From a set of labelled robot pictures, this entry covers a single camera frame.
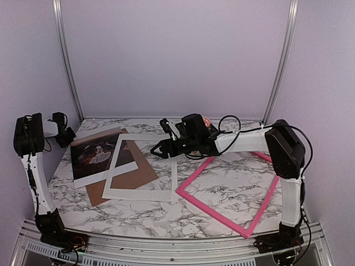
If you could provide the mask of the pink photo frame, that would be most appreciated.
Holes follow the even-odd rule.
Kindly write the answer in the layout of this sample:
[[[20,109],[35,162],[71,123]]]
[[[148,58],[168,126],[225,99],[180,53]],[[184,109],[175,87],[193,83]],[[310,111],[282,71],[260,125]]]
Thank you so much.
[[[261,180],[242,175],[240,168],[230,176],[222,175],[216,170],[218,162],[223,160],[208,158],[176,189],[176,194],[248,239],[272,200],[279,177]]]

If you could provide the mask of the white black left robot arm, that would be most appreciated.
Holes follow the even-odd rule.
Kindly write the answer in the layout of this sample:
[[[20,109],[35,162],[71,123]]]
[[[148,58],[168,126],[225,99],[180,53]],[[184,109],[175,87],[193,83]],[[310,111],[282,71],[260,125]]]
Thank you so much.
[[[41,113],[25,115],[16,121],[13,147],[26,172],[34,204],[34,218],[43,243],[66,247],[75,237],[65,230],[58,209],[50,197],[43,169],[46,137],[59,135],[59,125],[45,121]]]

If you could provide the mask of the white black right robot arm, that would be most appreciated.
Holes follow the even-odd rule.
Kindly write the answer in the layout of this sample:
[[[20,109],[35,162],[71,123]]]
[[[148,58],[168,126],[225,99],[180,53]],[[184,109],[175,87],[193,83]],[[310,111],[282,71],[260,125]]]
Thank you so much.
[[[209,119],[200,114],[186,115],[174,127],[171,127],[167,119],[162,119],[160,126],[169,138],[159,141],[151,148],[151,154],[164,159],[185,155],[191,160],[204,160],[187,181],[177,188],[179,196],[244,238],[250,238],[266,209],[275,184],[272,184],[260,211],[248,229],[240,227],[202,203],[186,192],[185,188],[214,158],[229,153],[252,152],[272,163],[282,188],[282,218],[278,232],[257,237],[254,246],[259,253],[267,253],[304,243],[300,229],[302,222],[305,221],[302,212],[305,200],[303,173],[309,163],[305,160],[306,148],[298,137],[301,132],[298,128],[280,119],[271,125],[261,125],[254,129],[243,130],[239,126],[235,131],[228,131],[222,130],[220,126],[214,126]]]

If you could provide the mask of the white mat board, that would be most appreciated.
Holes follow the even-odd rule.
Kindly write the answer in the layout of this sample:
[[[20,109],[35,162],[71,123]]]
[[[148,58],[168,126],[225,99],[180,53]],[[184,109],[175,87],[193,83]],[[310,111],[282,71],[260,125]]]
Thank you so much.
[[[178,171],[176,159],[171,159],[171,190],[129,190],[129,189],[113,189],[111,182],[114,177],[115,164],[120,152],[121,142],[123,140],[131,141],[161,141],[167,139],[167,134],[119,134],[116,142],[115,150],[111,160],[109,172],[106,174],[106,183],[103,189],[102,197],[109,200],[129,200],[129,201],[159,201],[171,202],[177,200],[176,189],[178,188]]]

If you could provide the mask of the photo with white mat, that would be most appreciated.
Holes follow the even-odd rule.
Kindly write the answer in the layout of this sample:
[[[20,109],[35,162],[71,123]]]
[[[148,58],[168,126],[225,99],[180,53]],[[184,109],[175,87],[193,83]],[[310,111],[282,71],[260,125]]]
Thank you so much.
[[[70,145],[74,187],[81,188],[108,176],[120,129],[112,129],[77,139]]]

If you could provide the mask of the clear glass pane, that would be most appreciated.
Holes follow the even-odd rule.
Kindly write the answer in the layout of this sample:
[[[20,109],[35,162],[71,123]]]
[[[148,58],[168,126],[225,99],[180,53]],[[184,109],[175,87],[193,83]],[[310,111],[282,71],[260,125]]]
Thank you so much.
[[[151,142],[151,141],[133,141],[138,142],[138,146],[143,148],[143,155],[147,159],[150,166],[153,168],[157,176],[159,177],[158,180],[153,181],[152,183],[148,183],[141,188],[137,188],[135,190],[171,190],[171,162],[169,159],[158,159],[153,158],[152,155],[148,153],[148,149],[158,142]]]

